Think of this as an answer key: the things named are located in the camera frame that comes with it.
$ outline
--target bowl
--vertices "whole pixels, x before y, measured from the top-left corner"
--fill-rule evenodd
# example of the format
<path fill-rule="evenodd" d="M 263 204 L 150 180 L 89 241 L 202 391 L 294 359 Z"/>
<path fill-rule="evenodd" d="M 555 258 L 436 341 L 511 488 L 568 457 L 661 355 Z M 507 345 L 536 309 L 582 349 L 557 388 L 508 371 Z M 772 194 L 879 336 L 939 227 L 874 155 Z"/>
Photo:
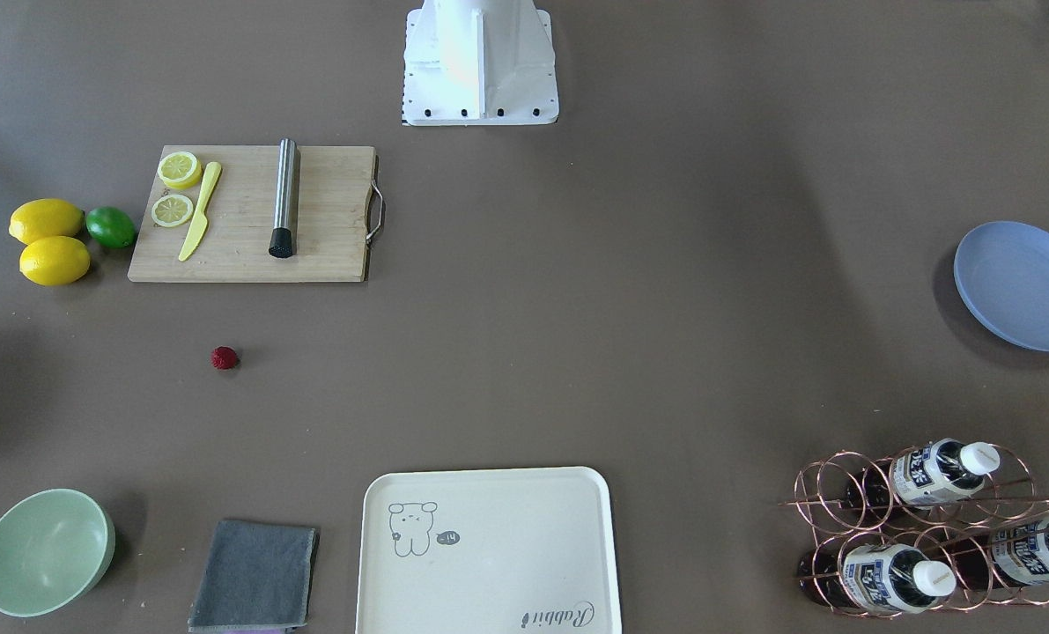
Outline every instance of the bowl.
<path fill-rule="evenodd" d="M 49 489 L 0 517 L 0 611 L 31 617 L 81 597 L 112 561 L 112 521 L 88 494 Z"/>
<path fill-rule="evenodd" d="M 1003 340 L 1049 353 L 1049 233 L 988 221 L 955 252 L 955 284 L 967 309 Z"/>

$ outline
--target white tray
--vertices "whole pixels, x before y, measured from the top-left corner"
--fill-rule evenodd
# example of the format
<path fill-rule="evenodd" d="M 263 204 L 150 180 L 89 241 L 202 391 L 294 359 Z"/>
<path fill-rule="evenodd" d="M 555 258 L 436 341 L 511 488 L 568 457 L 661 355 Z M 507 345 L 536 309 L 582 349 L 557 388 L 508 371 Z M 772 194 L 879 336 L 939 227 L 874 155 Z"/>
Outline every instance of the white tray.
<path fill-rule="evenodd" d="M 600 473 L 388 473 L 367 487 L 356 633 L 528 631 L 622 631 Z"/>

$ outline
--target red berry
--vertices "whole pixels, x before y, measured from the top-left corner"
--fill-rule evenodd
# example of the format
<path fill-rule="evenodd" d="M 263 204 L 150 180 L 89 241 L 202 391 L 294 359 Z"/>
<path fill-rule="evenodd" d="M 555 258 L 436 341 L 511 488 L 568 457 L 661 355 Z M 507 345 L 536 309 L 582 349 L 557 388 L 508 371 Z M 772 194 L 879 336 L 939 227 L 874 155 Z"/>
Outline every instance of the red berry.
<path fill-rule="evenodd" d="M 231 369 L 239 364 L 239 356 L 226 345 L 211 350 L 211 365 L 219 369 Z"/>

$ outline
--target lemon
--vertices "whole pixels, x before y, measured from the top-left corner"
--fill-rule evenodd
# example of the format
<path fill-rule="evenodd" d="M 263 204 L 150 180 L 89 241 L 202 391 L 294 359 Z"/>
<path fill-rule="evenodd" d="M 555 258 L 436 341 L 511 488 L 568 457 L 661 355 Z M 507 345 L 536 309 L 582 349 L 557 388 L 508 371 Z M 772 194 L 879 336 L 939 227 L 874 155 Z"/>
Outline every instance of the lemon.
<path fill-rule="evenodd" d="M 44 287 L 69 284 L 89 269 L 90 253 L 73 237 L 40 237 L 19 257 L 19 272 Z"/>
<path fill-rule="evenodd" d="M 40 198 L 12 214 L 8 233 L 24 245 L 50 236 L 73 236 L 82 230 L 82 210 L 66 200 Z"/>
<path fill-rule="evenodd" d="M 188 189 L 199 182 L 202 166 L 191 152 L 173 152 L 160 160 L 156 175 L 171 189 Z"/>
<path fill-rule="evenodd" d="M 152 220 L 162 227 L 177 227 L 188 221 L 195 206 L 184 194 L 168 194 L 152 205 Z"/>

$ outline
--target black rubber tip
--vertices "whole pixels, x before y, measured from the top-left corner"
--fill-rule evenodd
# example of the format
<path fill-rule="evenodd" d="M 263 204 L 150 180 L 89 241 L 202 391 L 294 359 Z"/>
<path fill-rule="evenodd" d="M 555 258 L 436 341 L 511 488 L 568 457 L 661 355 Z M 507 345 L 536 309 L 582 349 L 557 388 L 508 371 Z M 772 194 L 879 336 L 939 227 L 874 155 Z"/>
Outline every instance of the black rubber tip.
<path fill-rule="evenodd" d="M 285 227 L 274 229 L 274 234 L 270 237 L 270 255 L 274 257 L 294 255 L 294 233 Z"/>

